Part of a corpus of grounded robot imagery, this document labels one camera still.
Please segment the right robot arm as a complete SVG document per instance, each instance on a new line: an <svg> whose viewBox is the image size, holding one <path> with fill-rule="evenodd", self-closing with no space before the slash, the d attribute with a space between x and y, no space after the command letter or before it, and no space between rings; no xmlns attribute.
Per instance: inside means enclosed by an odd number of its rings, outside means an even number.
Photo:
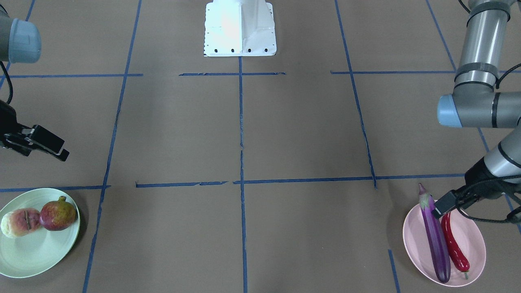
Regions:
<svg viewBox="0 0 521 293"><path fill-rule="evenodd" d="M42 43L37 26L28 21L11 18L2 6L0 37L1 73L8 85L7 100L0 102L1 147L25 157L32 151L40 151L65 162L70 152L64 149L63 139L41 125L28 127L20 124L17 113L11 106L14 90L5 63L35 63L39 60Z"/></svg>

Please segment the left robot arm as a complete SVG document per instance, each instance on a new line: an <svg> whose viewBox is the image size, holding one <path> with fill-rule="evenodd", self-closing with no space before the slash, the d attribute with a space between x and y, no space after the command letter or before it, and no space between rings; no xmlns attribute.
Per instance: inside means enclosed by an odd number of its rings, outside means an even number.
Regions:
<svg viewBox="0 0 521 293"><path fill-rule="evenodd" d="M465 185L450 190L436 203L440 219L452 210L462 211L482 199L508 195L519 203L521 173L520 92L500 92L501 51L513 0L470 0L466 36L454 89L438 102L439 124L447 127L512 129L495 148L464 176Z"/></svg>

